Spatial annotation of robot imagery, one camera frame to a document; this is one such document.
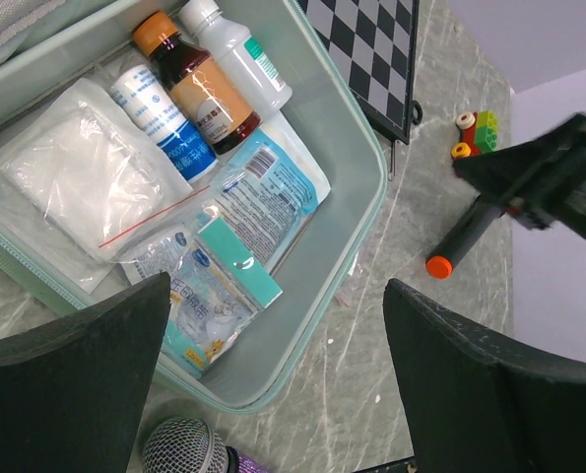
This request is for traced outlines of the alcohol wipe sachets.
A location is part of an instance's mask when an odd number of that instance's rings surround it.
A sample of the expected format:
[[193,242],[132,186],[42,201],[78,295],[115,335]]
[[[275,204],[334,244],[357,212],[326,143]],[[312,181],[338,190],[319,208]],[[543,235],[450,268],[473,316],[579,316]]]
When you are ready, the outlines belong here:
[[131,284],[160,272],[172,273],[192,242],[188,227],[183,223],[174,224],[135,244],[120,257],[119,265]]

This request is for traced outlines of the blue white bandage roll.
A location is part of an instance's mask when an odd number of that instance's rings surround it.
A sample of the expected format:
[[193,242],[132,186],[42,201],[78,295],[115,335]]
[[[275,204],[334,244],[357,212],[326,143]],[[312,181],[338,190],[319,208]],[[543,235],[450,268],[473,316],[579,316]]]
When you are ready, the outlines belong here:
[[213,149],[148,66],[126,70],[112,83],[109,94],[188,182],[214,169],[218,159]]

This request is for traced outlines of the brown orange syrup bottle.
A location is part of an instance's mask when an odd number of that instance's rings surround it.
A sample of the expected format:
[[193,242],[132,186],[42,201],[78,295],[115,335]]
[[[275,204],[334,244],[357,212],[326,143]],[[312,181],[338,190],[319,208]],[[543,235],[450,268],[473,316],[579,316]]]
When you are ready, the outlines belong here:
[[157,11],[132,32],[163,87],[218,155],[230,152],[261,118],[209,51],[186,42],[170,17]]

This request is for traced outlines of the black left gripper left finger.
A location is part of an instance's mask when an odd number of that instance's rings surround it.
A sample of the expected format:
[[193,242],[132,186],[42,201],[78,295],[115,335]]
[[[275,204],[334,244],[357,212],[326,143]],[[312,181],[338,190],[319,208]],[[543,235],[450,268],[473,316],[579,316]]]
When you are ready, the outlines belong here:
[[0,472],[123,472],[169,315],[168,274],[0,340]]

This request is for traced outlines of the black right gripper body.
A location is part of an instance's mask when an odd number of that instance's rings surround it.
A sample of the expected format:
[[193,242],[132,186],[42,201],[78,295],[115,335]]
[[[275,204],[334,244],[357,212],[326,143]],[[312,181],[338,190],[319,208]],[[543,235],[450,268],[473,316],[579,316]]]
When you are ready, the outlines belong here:
[[586,240],[586,113],[522,144],[453,164],[482,197],[528,230],[558,221]]

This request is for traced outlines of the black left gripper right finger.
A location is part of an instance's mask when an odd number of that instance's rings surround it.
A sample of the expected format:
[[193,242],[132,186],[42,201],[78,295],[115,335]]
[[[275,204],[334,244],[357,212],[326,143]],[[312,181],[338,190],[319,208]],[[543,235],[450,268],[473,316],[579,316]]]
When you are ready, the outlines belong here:
[[586,363],[392,279],[385,330],[420,472],[586,472]]

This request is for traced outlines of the black binder clip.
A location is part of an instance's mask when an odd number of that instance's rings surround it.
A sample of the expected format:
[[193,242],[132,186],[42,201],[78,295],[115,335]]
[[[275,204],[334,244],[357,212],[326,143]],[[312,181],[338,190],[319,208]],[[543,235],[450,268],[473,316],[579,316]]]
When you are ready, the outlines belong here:
[[423,121],[423,108],[422,108],[421,104],[416,100],[412,101],[411,115],[412,115],[412,124],[414,126],[419,126]]

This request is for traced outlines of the white gauze pad packet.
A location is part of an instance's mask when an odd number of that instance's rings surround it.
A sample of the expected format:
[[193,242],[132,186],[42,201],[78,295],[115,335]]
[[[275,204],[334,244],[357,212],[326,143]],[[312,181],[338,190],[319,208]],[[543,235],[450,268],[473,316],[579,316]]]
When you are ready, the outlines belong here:
[[151,217],[192,190],[89,79],[0,148],[0,223],[88,294]]

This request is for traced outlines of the small zip bag swabs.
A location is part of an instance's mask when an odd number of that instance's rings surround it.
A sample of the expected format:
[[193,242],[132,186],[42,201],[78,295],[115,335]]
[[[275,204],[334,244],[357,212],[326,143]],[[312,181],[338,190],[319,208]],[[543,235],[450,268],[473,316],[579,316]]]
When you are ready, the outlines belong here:
[[160,268],[170,275],[163,353],[196,378],[283,293],[224,219],[222,192],[210,185],[162,239]]

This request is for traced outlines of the white medicine bottle green label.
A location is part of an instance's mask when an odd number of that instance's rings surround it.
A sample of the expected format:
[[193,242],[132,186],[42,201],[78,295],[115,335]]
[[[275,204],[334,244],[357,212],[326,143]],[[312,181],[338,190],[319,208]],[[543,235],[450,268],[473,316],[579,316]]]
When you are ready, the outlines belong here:
[[178,18],[200,47],[208,50],[242,96],[264,121],[291,99],[286,83],[248,27],[223,16],[209,0],[191,0]]

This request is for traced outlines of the blue white mask packet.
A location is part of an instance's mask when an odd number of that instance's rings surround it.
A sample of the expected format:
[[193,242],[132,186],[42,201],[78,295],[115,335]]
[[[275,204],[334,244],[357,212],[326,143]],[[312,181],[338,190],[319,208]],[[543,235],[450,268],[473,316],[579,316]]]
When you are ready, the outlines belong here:
[[233,152],[212,190],[210,214],[222,217],[272,272],[331,186],[288,120],[277,112]]

